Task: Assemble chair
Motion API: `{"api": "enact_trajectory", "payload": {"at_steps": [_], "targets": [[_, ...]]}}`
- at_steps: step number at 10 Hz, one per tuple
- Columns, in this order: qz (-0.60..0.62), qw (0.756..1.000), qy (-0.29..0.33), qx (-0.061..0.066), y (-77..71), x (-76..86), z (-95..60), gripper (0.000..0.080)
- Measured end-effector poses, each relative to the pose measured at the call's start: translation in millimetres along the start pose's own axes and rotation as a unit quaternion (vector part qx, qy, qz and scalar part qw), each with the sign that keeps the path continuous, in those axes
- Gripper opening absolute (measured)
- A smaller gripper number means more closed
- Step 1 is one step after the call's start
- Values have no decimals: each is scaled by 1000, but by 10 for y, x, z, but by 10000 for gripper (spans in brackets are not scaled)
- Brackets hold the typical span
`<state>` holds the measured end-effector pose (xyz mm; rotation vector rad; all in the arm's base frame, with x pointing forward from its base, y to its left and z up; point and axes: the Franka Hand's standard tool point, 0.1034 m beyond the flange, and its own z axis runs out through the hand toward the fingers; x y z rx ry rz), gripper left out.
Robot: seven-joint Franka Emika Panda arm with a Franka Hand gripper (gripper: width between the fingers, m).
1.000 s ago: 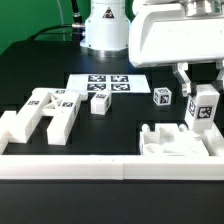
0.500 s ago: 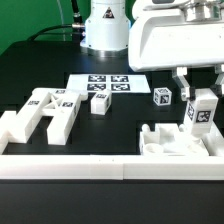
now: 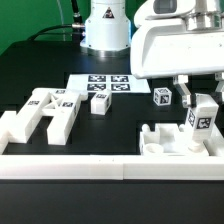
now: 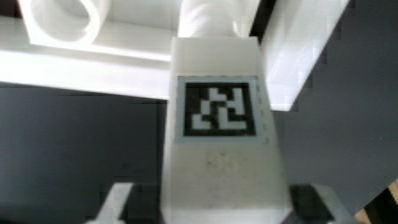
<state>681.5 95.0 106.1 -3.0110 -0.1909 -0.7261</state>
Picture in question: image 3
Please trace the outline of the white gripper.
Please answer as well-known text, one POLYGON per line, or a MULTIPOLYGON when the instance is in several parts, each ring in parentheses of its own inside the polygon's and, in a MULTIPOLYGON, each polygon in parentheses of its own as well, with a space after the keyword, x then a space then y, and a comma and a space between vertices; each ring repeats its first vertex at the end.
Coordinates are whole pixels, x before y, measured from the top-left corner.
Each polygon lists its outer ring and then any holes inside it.
POLYGON ((175 76, 184 108, 191 106, 187 75, 217 72, 215 101, 224 104, 223 29, 187 31, 179 18, 145 21, 132 37, 130 67, 138 79, 175 76))

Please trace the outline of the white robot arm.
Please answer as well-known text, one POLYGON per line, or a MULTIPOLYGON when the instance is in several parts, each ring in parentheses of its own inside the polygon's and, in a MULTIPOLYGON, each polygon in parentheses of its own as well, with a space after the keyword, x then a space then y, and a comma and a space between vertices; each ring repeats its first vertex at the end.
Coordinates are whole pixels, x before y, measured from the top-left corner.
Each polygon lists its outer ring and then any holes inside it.
POLYGON ((220 0, 147 0, 134 16, 131 74, 171 77, 182 104, 196 103, 186 87, 190 75, 224 74, 224 13, 220 0))

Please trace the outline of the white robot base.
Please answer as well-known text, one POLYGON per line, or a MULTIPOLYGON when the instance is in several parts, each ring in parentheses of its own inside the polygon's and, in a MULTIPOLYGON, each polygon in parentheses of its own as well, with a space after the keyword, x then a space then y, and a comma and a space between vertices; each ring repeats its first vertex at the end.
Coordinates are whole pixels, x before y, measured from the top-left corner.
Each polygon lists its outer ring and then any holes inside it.
POLYGON ((131 22, 125 14, 125 0, 91 0, 81 51, 99 57, 116 57, 129 52, 130 42, 131 22))

